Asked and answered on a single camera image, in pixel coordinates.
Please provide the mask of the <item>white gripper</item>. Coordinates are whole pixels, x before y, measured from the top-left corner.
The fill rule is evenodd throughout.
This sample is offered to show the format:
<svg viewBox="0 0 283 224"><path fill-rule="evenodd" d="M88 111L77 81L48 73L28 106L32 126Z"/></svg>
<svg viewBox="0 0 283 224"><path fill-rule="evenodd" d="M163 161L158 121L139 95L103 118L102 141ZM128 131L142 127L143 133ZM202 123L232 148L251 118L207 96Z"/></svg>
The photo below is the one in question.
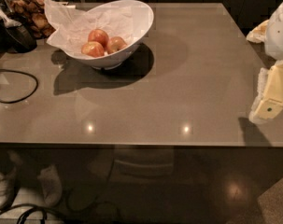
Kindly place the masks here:
<svg viewBox="0 0 283 224"><path fill-rule="evenodd" d="M246 40L256 44L264 42L268 56L283 60L283 2L269 21L263 21L247 34ZM248 118L254 124L264 124L283 110L283 61L276 61L270 69L261 69L257 93Z"/></svg>

